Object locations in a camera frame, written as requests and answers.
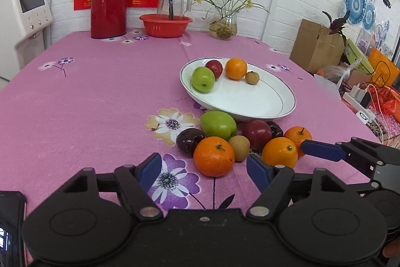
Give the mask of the orange paper bag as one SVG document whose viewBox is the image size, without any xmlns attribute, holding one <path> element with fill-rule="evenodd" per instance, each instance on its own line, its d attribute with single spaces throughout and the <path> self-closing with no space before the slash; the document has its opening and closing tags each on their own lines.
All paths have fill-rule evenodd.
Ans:
<svg viewBox="0 0 400 267">
<path fill-rule="evenodd" d="M 399 75 L 399 68 L 376 48 L 371 49 L 368 60 L 373 68 L 371 82 L 379 87 L 391 86 Z"/>
</svg>

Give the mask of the orange on plate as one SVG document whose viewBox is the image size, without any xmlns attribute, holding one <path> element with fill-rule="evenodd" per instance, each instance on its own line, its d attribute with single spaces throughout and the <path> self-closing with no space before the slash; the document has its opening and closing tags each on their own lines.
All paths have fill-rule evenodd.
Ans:
<svg viewBox="0 0 400 267">
<path fill-rule="evenodd" d="M 241 58 L 231 58 L 225 63 L 225 75 L 232 80 L 238 81 L 246 75 L 248 71 L 247 62 Z"/>
</svg>

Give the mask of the red plum on plate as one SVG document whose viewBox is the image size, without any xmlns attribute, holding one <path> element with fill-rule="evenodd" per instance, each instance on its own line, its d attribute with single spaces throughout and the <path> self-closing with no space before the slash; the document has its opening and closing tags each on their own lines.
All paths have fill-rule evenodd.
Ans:
<svg viewBox="0 0 400 267">
<path fill-rule="evenodd" d="M 223 73 L 223 66 L 218 60 L 210 60 L 205 64 L 205 67 L 213 72 L 215 80 L 218 80 Z"/>
</svg>

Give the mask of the white power strip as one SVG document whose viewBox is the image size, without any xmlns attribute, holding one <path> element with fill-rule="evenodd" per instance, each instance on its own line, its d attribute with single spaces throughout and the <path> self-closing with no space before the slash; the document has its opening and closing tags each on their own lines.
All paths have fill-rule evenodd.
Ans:
<svg viewBox="0 0 400 267">
<path fill-rule="evenodd" d="M 375 114 L 370 109 L 362 107 L 362 105 L 348 92 L 344 93 L 342 99 L 350 106 L 350 109 L 354 111 L 359 120 L 365 125 L 367 123 L 372 123 L 376 119 Z"/>
</svg>

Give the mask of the glass vase with plant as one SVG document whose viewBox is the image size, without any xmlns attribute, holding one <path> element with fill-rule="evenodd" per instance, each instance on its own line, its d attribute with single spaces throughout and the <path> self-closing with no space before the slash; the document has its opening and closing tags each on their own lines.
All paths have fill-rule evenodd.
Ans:
<svg viewBox="0 0 400 267">
<path fill-rule="evenodd" d="M 215 39 L 224 41 L 231 40 L 237 35 L 237 16 L 241 11 L 257 9 L 270 13 L 265 6 L 254 0 L 194 0 L 192 2 L 193 5 L 201 3 L 209 5 L 209 9 L 203 17 L 204 20 L 208 19 L 210 12 L 213 12 L 209 22 L 209 33 Z"/>
</svg>

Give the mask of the cardboard box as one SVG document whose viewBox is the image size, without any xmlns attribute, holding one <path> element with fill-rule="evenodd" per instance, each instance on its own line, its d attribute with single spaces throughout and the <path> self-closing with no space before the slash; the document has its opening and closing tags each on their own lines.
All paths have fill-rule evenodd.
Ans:
<svg viewBox="0 0 400 267">
<path fill-rule="evenodd" d="M 337 66 L 344 51 L 343 38 L 319 23 L 302 19 L 289 59 L 309 73 Z"/>
</svg>

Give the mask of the dark purple plum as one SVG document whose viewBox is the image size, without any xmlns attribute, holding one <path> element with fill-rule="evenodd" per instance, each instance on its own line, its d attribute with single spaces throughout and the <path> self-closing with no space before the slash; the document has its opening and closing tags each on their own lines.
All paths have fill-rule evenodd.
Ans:
<svg viewBox="0 0 400 267">
<path fill-rule="evenodd" d="M 203 131 L 197 128 L 187 128 L 176 138 L 176 145 L 186 156 L 192 157 L 197 145 L 206 138 Z"/>
<path fill-rule="evenodd" d="M 284 136 L 282 128 L 276 122 L 268 121 L 267 124 L 270 127 L 272 138 L 279 138 Z"/>
</svg>

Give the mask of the blue paper fan decoration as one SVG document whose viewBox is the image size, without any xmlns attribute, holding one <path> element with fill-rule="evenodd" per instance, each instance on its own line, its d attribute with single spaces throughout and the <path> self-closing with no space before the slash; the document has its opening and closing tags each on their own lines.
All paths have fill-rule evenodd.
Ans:
<svg viewBox="0 0 400 267">
<path fill-rule="evenodd" d="M 361 25 L 366 31 L 373 29 L 376 23 L 376 0 L 344 0 L 344 13 L 349 13 L 348 22 Z"/>
</svg>

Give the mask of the white oval plate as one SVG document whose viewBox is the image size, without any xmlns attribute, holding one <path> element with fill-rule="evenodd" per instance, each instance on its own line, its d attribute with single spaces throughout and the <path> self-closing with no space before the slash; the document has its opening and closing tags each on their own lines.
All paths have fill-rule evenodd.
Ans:
<svg viewBox="0 0 400 267">
<path fill-rule="evenodd" d="M 212 59 L 193 60 L 180 71 L 180 82 L 185 91 L 202 107 L 226 112 L 239 121 L 280 119 L 295 110 L 296 97 L 289 85 L 273 73 L 253 64 L 247 67 L 259 74 L 260 80 L 256 85 L 250 85 L 244 79 L 234 81 L 222 75 L 209 92 L 197 91 L 191 83 L 191 76 L 196 68 Z"/>
</svg>

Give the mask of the green box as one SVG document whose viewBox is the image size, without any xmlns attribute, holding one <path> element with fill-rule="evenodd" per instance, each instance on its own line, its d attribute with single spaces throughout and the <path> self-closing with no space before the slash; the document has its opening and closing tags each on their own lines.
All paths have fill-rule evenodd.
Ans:
<svg viewBox="0 0 400 267">
<path fill-rule="evenodd" d="M 374 72 L 366 55 L 350 39 L 346 41 L 344 54 L 350 64 L 358 63 L 358 65 L 354 67 L 356 71 L 366 75 L 371 75 Z"/>
</svg>

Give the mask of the large green apple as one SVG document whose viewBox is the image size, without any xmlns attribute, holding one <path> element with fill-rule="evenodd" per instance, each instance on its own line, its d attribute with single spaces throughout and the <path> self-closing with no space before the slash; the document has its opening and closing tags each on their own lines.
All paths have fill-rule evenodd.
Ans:
<svg viewBox="0 0 400 267">
<path fill-rule="evenodd" d="M 229 141 L 237 134 L 234 118 L 218 110 L 207 111 L 201 115 L 200 126 L 207 137 L 217 136 Z"/>
</svg>

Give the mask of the green apple on plate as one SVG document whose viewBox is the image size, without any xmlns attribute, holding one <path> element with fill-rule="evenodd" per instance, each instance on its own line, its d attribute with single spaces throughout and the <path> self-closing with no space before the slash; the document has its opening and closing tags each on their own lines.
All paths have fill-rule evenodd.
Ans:
<svg viewBox="0 0 400 267">
<path fill-rule="evenodd" d="M 197 67 L 191 76 L 191 85 L 202 93 L 209 92 L 215 84 L 214 73 L 205 66 Z"/>
</svg>

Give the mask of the dark purple potted plant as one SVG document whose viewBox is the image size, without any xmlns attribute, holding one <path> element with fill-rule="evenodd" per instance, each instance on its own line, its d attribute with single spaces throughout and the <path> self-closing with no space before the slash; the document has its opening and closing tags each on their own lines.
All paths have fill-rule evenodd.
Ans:
<svg viewBox="0 0 400 267">
<path fill-rule="evenodd" d="M 345 24 L 347 23 L 347 20 L 350 16 L 350 11 L 347 10 L 345 15 L 341 18 L 336 18 L 335 20 L 332 19 L 332 17 L 325 11 L 322 11 L 323 14 L 325 14 L 330 22 L 330 32 L 329 35 L 340 35 L 342 37 L 344 46 L 347 46 L 347 37 L 343 33 L 343 28 L 345 27 Z"/>
</svg>

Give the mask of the red plastic basin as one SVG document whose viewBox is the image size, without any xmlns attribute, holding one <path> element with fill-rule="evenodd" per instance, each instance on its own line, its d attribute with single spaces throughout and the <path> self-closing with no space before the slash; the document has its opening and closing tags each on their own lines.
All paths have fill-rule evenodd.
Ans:
<svg viewBox="0 0 400 267">
<path fill-rule="evenodd" d="M 176 38 L 183 36 L 187 26 L 193 21 L 189 17 L 174 16 L 173 20 L 168 15 L 144 14 L 140 16 L 146 33 L 152 37 Z"/>
</svg>

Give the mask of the clear plastic bag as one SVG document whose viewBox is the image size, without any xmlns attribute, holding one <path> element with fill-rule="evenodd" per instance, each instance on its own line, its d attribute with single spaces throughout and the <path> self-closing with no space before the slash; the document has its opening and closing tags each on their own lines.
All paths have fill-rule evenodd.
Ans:
<svg viewBox="0 0 400 267">
<path fill-rule="evenodd" d="M 321 87 L 327 90 L 334 98 L 340 99 L 340 87 L 343 82 L 347 81 L 351 72 L 355 69 L 359 62 L 348 66 L 329 65 L 319 69 L 314 78 Z"/>
</svg>

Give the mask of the white water dispenser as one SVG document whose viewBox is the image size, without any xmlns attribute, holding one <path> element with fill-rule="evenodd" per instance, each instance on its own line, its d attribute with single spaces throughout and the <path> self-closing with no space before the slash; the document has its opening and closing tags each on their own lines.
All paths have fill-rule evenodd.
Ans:
<svg viewBox="0 0 400 267">
<path fill-rule="evenodd" d="M 47 47 L 49 0 L 1 0 L 1 88 Z"/>
</svg>

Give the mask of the brown kiwi fruit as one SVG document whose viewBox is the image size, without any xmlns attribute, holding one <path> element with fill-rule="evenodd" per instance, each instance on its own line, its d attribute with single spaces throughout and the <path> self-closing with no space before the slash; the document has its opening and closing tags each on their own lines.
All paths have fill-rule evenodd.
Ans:
<svg viewBox="0 0 400 267">
<path fill-rule="evenodd" d="M 236 162 L 242 162 L 246 160 L 250 153 L 250 141 L 244 136 L 233 136 L 229 141 L 229 144 L 234 150 L 234 159 Z"/>
</svg>

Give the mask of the small brown longan on plate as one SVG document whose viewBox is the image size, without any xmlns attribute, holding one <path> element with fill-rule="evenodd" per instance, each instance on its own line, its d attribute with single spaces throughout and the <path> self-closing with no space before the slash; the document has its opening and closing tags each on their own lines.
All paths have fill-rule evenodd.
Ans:
<svg viewBox="0 0 400 267">
<path fill-rule="evenodd" d="M 245 80 L 250 85 L 256 85 L 260 80 L 260 76 L 257 72 L 250 71 L 245 75 Z"/>
</svg>

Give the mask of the orange tangerine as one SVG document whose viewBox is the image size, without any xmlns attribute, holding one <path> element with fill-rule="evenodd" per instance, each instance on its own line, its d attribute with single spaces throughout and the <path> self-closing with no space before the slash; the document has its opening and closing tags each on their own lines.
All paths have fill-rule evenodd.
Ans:
<svg viewBox="0 0 400 267">
<path fill-rule="evenodd" d="M 298 151 L 298 158 L 301 158 L 305 155 L 301 149 L 301 144 L 303 143 L 303 141 L 313 139 L 310 131 L 302 126 L 294 126 L 289 128 L 284 133 L 283 136 L 293 141 L 293 143 L 295 143 L 295 146 Z"/>
<path fill-rule="evenodd" d="M 297 147 L 288 138 L 273 138 L 263 148 L 261 159 L 269 166 L 284 165 L 295 168 L 298 162 Z"/>
<path fill-rule="evenodd" d="M 203 175 L 222 177 L 233 169 L 235 153 L 226 140 L 212 136 L 198 143 L 193 153 L 193 161 Z"/>
</svg>

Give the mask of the red plum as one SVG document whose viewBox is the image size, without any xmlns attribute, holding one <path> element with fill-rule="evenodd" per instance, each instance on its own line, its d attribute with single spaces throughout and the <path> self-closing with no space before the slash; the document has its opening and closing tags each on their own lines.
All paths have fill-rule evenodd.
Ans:
<svg viewBox="0 0 400 267">
<path fill-rule="evenodd" d="M 218 80 L 223 73 L 223 66 L 218 60 L 210 60 L 205 64 L 205 67 L 213 72 L 215 80 Z"/>
<path fill-rule="evenodd" d="M 261 120 L 250 121 L 244 124 L 242 135 L 250 142 L 252 150 L 262 150 L 272 140 L 272 131 L 267 122 Z"/>
</svg>

